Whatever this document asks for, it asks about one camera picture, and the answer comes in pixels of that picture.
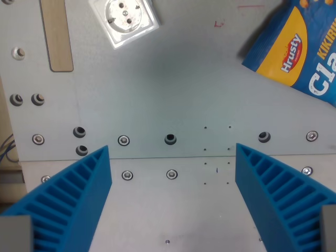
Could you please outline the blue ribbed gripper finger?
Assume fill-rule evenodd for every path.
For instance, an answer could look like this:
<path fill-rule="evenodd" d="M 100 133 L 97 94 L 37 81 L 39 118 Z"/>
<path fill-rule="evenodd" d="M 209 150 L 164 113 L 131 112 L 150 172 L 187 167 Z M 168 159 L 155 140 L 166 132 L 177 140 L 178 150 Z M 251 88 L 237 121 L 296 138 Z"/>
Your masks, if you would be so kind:
<path fill-rule="evenodd" d="M 236 145 L 235 182 L 266 251 L 321 251 L 320 212 L 335 192 L 248 146 Z"/>
<path fill-rule="evenodd" d="M 3 216 L 31 218 L 34 251 L 89 251 L 111 185 L 104 146 L 40 184 Z"/>

